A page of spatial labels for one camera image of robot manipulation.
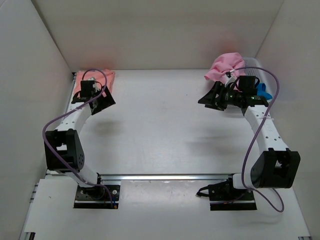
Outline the salmon pink t shirt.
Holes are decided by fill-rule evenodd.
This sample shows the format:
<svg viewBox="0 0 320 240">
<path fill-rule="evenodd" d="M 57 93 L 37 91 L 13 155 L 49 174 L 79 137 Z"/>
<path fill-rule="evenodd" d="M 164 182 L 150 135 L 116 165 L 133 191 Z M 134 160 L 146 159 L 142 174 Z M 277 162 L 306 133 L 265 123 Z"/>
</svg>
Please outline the salmon pink t shirt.
<svg viewBox="0 0 320 240">
<path fill-rule="evenodd" d="M 107 68 L 103 69 L 102 72 L 104 73 L 104 75 L 107 78 L 106 87 L 108 88 L 109 92 L 112 93 L 116 73 L 112 70 L 107 69 Z M 85 70 L 80 70 L 75 75 L 75 87 L 73 89 L 73 94 L 72 94 L 72 98 L 71 98 L 72 100 L 75 98 L 81 97 L 81 94 L 79 93 L 79 91 L 82 89 L 81 81 L 82 81 L 82 77 L 83 77 L 84 73 L 85 73 Z M 92 98 L 94 98 L 94 97 L 98 96 L 100 94 L 100 91 L 103 89 L 103 87 L 105 85 L 105 77 L 99 71 L 91 70 L 85 74 L 83 80 L 86 81 L 91 78 L 95 79 L 95 81 L 96 81 L 95 86 L 98 88 L 98 92 L 94 93 L 92 96 Z"/>
</svg>

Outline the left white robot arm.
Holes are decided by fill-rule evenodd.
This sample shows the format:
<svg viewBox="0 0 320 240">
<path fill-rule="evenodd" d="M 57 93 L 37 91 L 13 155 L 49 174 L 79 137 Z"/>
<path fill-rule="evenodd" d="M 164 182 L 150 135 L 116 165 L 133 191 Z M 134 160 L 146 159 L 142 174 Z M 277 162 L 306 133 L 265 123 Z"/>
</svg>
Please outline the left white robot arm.
<svg viewBox="0 0 320 240">
<path fill-rule="evenodd" d="M 107 188 L 100 175 L 85 164 L 79 133 L 89 117 L 115 104 L 109 89 L 95 78 L 81 80 L 61 123 L 54 130 L 44 127 L 42 132 L 48 170 L 73 178 L 93 199 L 101 198 Z"/>
</svg>

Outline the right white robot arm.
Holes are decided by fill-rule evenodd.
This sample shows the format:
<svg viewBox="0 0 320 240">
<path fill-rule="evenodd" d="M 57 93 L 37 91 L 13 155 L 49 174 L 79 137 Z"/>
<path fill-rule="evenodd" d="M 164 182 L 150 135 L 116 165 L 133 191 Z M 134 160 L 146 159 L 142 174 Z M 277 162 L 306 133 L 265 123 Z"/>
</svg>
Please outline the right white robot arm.
<svg viewBox="0 0 320 240">
<path fill-rule="evenodd" d="M 255 76 L 241 75 L 224 84 L 216 81 L 211 90 L 198 103 L 206 108 L 224 111 L 228 106 L 241 109 L 254 133 L 259 158 L 249 171 L 243 167 L 241 173 L 232 176 L 232 183 L 224 187 L 224 195 L 236 200 L 244 189 L 289 189 L 292 187 L 301 161 L 297 151 L 290 150 L 280 137 L 270 116 L 271 103 L 258 95 Z"/>
</svg>

